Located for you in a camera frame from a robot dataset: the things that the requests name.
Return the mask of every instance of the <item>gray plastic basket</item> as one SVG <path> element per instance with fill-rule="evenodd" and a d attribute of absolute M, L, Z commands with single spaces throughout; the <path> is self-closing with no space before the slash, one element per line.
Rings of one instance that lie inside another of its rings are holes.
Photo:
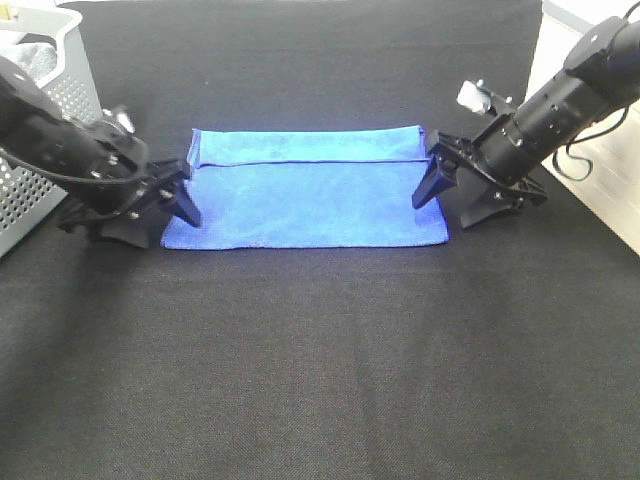
<path fill-rule="evenodd" d="M 63 113 L 83 123 L 102 118 L 100 101 L 78 25 L 82 15 L 63 8 L 14 7 L 0 30 L 44 35 L 55 41 L 56 68 L 37 82 Z M 0 256 L 36 226 L 66 193 L 40 175 L 11 169 L 0 158 Z"/>

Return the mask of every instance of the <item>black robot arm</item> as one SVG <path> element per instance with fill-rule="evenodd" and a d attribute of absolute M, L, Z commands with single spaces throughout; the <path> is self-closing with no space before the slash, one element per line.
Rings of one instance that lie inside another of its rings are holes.
<path fill-rule="evenodd" d="M 430 161 L 414 208 L 458 185 L 460 167 L 485 185 L 462 215 L 464 228 L 544 202 L 546 193 L 529 172 L 585 128 L 640 98 L 640 22 L 627 17 L 611 17 L 586 33 L 562 69 L 517 108 L 482 83 L 467 82 L 463 90 L 475 89 L 476 96 L 467 106 L 494 119 L 473 140 L 438 131 L 429 136 Z"/>
<path fill-rule="evenodd" d="M 151 162 L 120 108 L 91 125 L 65 118 L 59 107 L 18 66 L 0 57 L 0 157 L 47 177 L 71 201 L 59 226 L 87 228 L 91 239 L 148 244 L 141 216 L 161 208 L 193 226 L 200 212 L 184 181 L 186 160 Z"/>

